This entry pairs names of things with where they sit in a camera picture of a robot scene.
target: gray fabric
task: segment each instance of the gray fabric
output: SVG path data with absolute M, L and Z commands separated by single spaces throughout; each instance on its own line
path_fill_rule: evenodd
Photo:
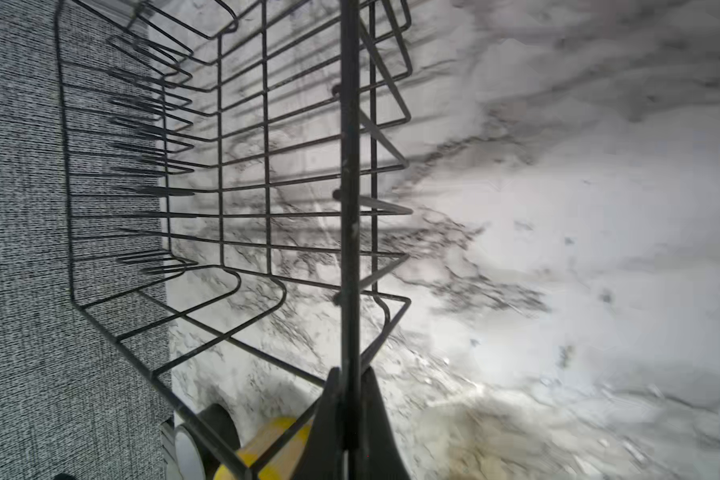
M 0 0 L 0 478 L 162 478 L 158 425 L 170 409 L 69 302 L 54 9 L 53 0 Z M 76 12 L 65 20 L 70 50 L 92 62 L 118 61 L 97 50 L 111 30 Z M 85 181 L 96 187 L 96 179 Z M 131 247 L 114 240 L 89 250 Z M 112 262 L 76 274 L 87 299 L 139 280 Z M 122 331 L 164 315 L 133 297 L 94 313 Z M 164 329 L 129 345 L 148 366 L 168 357 Z

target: black wire rack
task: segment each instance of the black wire rack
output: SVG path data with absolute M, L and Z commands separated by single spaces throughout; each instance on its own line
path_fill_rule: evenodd
M 408 166 L 405 157 L 382 132 L 411 119 L 410 112 L 398 90 L 396 82 L 411 75 L 412 63 L 403 40 L 403 32 L 411 27 L 412 20 L 406 0 L 337 0 L 340 9 L 333 16 L 310 25 L 304 32 L 294 34 L 278 42 L 274 48 L 268 42 L 270 28 L 300 8 L 309 4 L 298 0 L 268 13 L 266 0 L 254 0 L 239 12 L 215 0 L 219 12 L 227 18 L 224 26 L 214 33 L 203 32 L 166 13 L 149 2 L 135 7 L 127 24 L 119 24 L 82 0 L 59 0 L 54 17 L 56 53 L 58 60 L 59 102 L 61 112 L 62 140 L 67 175 L 67 231 L 69 256 L 69 283 L 71 301 L 77 310 L 100 331 L 116 349 L 135 366 L 152 387 L 158 391 L 184 419 L 190 430 L 199 437 L 211 452 L 238 478 L 258 478 L 261 469 L 278 453 L 297 431 L 313 417 L 319 400 L 315 401 L 285 433 L 251 466 L 246 466 L 212 428 L 188 408 L 160 376 L 168 373 L 182 362 L 201 354 L 209 348 L 228 342 L 259 359 L 305 379 L 315 386 L 323 387 L 326 380 L 302 370 L 288 362 L 237 340 L 234 335 L 260 319 L 272 314 L 286 301 L 289 284 L 303 284 L 333 291 L 332 302 L 341 307 L 342 364 L 340 365 L 340 449 L 347 453 L 346 472 L 350 478 L 361 478 L 360 466 L 364 457 L 362 433 L 362 376 L 374 356 L 381 349 L 390 332 L 396 327 L 411 304 L 409 298 L 379 291 L 378 281 L 406 261 L 404 253 L 384 251 L 379 244 L 379 216 L 406 215 L 412 211 L 406 207 L 378 199 L 378 176 Z M 108 58 L 111 62 L 94 62 L 86 55 L 83 46 L 65 37 L 65 15 L 82 14 L 91 21 L 102 22 L 111 34 L 97 48 L 102 49 L 96 58 Z M 365 15 L 366 22 L 361 20 Z M 241 33 L 240 25 L 254 20 L 258 27 Z M 160 25 L 171 23 L 172 28 Z M 384 24 L 385 32 L 377 27 Z M 330 27 L 338 26 L 341 32 L 340 54 L 311 66 L 301 68 L 283 79 L 273 82 L 268 64 L 278 56 L 295 48 L 303 48 L 310 38 Z M 147 29 L 158 32 L 164 42 L 156 42 Z M 201 38 L 210 48 L 210 58 L 200 58 L 196 50 L 179 37 L 171 34 L 182 31 L 187 36 Z M 404 70 L 390 72 L 384 64 L 378 44 L 389 41 L 396 46 Z M 257 60 L 228 73 L 225 65 L 235 53 L 247 44 L 259 42 L 261 53 Z M 367 78 L 361 78 L 361 55 L 368 56 Z M 331 85 L 331 93 L 323 100 L 300 107 L 277 116 L 270 114 L 269 96 L 281 88 L 288 88 L 300 78 L 318 72 L 331 64 L 340 64 L 340 82 Z M 227 103 L 222 88 L 234 85 L 240 77 L 258 69 L 261 87 L 252 94 Z M 212 78 L 211 84 L 196 85 L 193 79 L 200 76 Z M 377 94 L 384 89 L 396 102 L 402 116 L 379 123 L 377 120 Z M 210 108 L 192 104 L 193 94 L 208 94 L 214 98 Z M 361 100 L 367 101 L 369 110 L 361 108 Z M 298 121 L 330 104 L 340 105 L 340 133 L 321 138 L 309 138 L 283 146 L 273 147 L 269 141 L 270 126 L 283 121 Z M 261 120 L 253 124 L 225 131 L 225 122 L 235 110 L 245 107 L 260 108 Z M 193 126 L 198 120 L 215 123 L 211 136 L 200 136 Z M 260 152 L 234 159 L 223 155 L 223 141 L 234 141 L 247 132 L 263 134 Z M 369 135 L 370 165 L 361 166 L 361 136 Z M 309 175 L 297 179 L 270 178 L 270 158 L 298 149 L 320 144 L 340 142 L 340 158 L 336 168 L 329 173 Z M 378 145 L 388 152 L 391 162 L 379 161 Z M 215 149 L 216 162 L 203 163 L 193 159 L 193 149 Z M 251 161 L 263 161 L 263 174 L 253 184 L 225 186 L 225 172 L 233 165 Z M 213 188 L 181 187 L 177 179 L 193 176 L 199 172 L 212 172 L 218 184 Z M 370 195 L 361 194 L 361 178 L 370 180 Z M 333 191 L 333 201 L 340 204 L 336 211 L 312 211 L 279 213 L 272 208 L 272 192 L 279 187 L 298 184 L 316 184 L 340 180 L 340 187 Z M 260 190 L 265 198 L 265 211 L 260 214 L 236 214 L 224 208 L 225 196 L 244 190 Z M 171 209 L 171 199 L 209 194 L 218 200 L 218 211 L 212 214 L 179 212 Z M 278 219 L 303 217 L 339 217 L 341 221 L 340 248 L 319 245 L 295 246 L 272 241 L 272 224 Z M 370 217 L 370 250 L 361 249 L 361 217 Z M 234 220 L 260 219 L 265 225 L 263 242 L 232 240 L 229 232 Z M 202 219 L 218 224 L 217 238 L 178 234 L 174 223 Z M 201 242 L 218 245 L 219 261 L 209 264 L 187 258 L 176 252 L 174 243 Z M 266 271 L 244 270 L 227 264 L 226 249 L 246 247 L 255 249 L 257 255 L 266 257 Z M 276 274 L 273 252 L 294 250 L 312 254 L 331 254 L 339 257 L 341 284 L 317 282 Z M 361 278 L 361 258 L 369 258 L 371 273 Z M 108 265 L 112 278 L 87 278 L 90 262 Z M 125 285 L 119 281 L 122 269 L 136 272 L 141 280 Z M 178 276 L 190 271 L 215 269 L 219 274 L 235 279 L 236 287 L 210 300 L 186 310 L 168 306 L 155 294 Z M 192 313 L 235 295 L 240 286 L 258 277 L 265 279 L 280 292 L 277 304 L 241 322 L 229 331 L 221 332 L 196 320 Z M 364 350 L 360 343 L 361 296 L 370 296 L 384 314 L 382 331 Z M 101 307 L 121 304 L 131 299 L 146 300 L 161 307 L 166 313 L 161 318 L 135 326 L 127 331 L 113 326 L 96 313 Z M 182 320 L 213 334 L 213 340 L 184 352 L 156 368 L 149 368 L 138 358 L 126 341 L 148 334 L 168 322 Z

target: yellow object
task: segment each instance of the yellow object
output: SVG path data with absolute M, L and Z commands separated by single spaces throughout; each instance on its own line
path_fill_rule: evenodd
M 278 439 L 282 433 L 288 429 L 296 421 L 293 417 L 279 417 L 270 423 L 261 427 L 253 440 L 248 442 L 244 447 L 237 451 L 237 455 L 247 466 L 253 465 L 256 459 L 266 452 L 271 444 Z M 304 452 L 304 446 L 307 444 L 309 431 L 312 427 L 310 420 L 301 430 L 299 430 L 290 441 L 280 449 L 277 455 L 262 468 L 259 473 L 261 480 L 289 480 L 296 464 Z M 224 465 L 216 470 L 213 480 L 236 480 L 230 470 Z

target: black metal pole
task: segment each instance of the black metal pole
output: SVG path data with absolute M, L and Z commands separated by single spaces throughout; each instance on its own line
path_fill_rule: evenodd
M 262 0 L 262 123 L 264 127 L 264 199 L 266 208 L 266 272 L 272 273 L 272 206 L 269 192 L 269 80 L 267 78 L 266 0 Z
M 165 186 L 166 188 L 170 188 L 170 169 L 168 168 L 168 111 L 166 110 L 166 86 L 163 84 L 160 86 L 160 90 L 163 92 L 160 95 L 160 102 L 162 103 L 162 109 L 163 109 L 163 155 L 164 155 L 164 163 L 163 163 L 163 171 L 165 172 Z M 168 251 L 173 253 L 173 242 L 171 239 L 171 230 L 170 230 L 170 195 L 167 195 L 165 197 L 166 199 L 166 212 L 168 213 L 168 216 L 166 217 L 166 233 L 168 233 Z
M 376 4 L 375 2 L 368 6 L 368 30 L 373 40 L 376 39 Z M 374 85 L 376 83 L 376 66 L 368 58 L 368 83 Z M 371 108 L 371 121 L 376 123 L 376 89 L 371 88 L 368 92 Z M 371 141 L 371 170 L 376 170 L 378 166 L 378 145 L 376 139 L 370 137 Z M 371 198 L 378 198 L 378 174 L 371 174 Z M 371 252 L 378 251 L 378 218 L 371 217 Z M 378 258 L 371 258 L 371 273 L 378 270 Z M 378 292 L 378 283 L 374 283 L 372 290 Z
M 216 181 L 218 182 L 219 195 L 217 201 L 219 202 L 219 264 L 224 266 L 226 260 L 224 258 L 224 163 L 223 163 L 223 152 L 222 152 L 222 124 L 221 124 L 221 101 L 222 101 L 222 57 L 221 50 L 223 46 L 224 35 L 219 35 L 216 40 L 216 53 L 218 54 L 219 63 L 216 64 L 216 81 L 218 82 L 218 89 L 216 90 L 216 159 L 218 171 L 216 172 Z
M 342 382 L 349 478 L 360 453 L 360 52 L 358 0 L 342 0 Z

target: white marble surface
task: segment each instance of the white marble surface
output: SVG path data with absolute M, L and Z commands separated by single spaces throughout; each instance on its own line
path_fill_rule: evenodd
M 269 2 L 270 13 L 287 4 Z M 400 85 L 414 120 L 388 134 L 412 166 L 381 176 L 380 191 L 416 210 L 382 222 L 382 248 L 412 255 L 382 289 L 413 305 L 374 368 L 413 477 L 720 478 L 720 0 L 410 5 L 414 74 Z M 337 8 L 303 7 L 269 30 L 269 48 Z M 211 2 L 169 10 L 206 32 L 226 22 Z M 256 29 L 259 15 L 225 44 Z M 337 37 L 329 29 L 270 61 L 270 84 L 336 54 Z M 394 45 L 380 48 L 399 72 Z M 257 56 L 255 40 L 224 69 Z M 194 84 L 215 74 L 199 70 Z M 270 116 L 327 98 L 337 81 L 334 64 L 274 91 Z M 224 88 L 225 103 L 260 86 L 256 69 Z M 214 95 L 193 95 L 194 105 L 213 110 Z M 379 103 L 381 120 L 399 114 L 389 95 Z M 225 114 L 224 131 L 259 121 L 253 107 Z M 195 120 L 194 134 L 215 135 L 215 120 Z M 337 132 L 334 105 L 273 125 L 270 144 Z M 261 150 L 259 132 L 223 145 L 228 160 Z M 185 158 L 214 164 L 216 147 Z M 271 171 L 292 178 L 337 164 L 338 144 L 327 144 L 273 156 Z M 239 164 L 224 169 L 223 183 L 257 182 L 262 172 L 260 160 Z M 180 182 L 215 187 L 216 172 Z M 272 201 L 276 211 L 330 210 L 336 186 L 278 188 Z M 227 213 L 261 212 L 263 195 L 230 193 L 224 204 Z M 214 213 L 216 196 L 173 199 L 172 209 Z M 219 234 L 214 220 L 173 227 Z M 261 221 L 226 222 L 227 239 L 263 235 Z M 337 235 L 338 219 L 304 219 L 277 222 L 272 238 L 337 246 Z M 219 261 L 211 244 L 176 247 Z M 266 268 L 252 249 L 228 247 L 226 261 Z M 331 255 L 273 261 L 276 273 L 338 282 Z M 243 280 L 195 317 L 228 330 L 277 302 L 269 282 Z M 169 300 L 188 308 L 234 284 L 214 271 L 187 274 L 168 284 Z M 381 312 L 366 302 L 363 315 L 369 341 Z M 291 284 L 283 309 L 236 337 L 325 375 L 338 362 L 338 334 L 329 295 Z M 171 331 L 174 352 L 208 338 L 185 323 Z M 229 345 L 174 370 L 173 389 L 195 408 L 227 405 L 243 438 L 318 394 Z

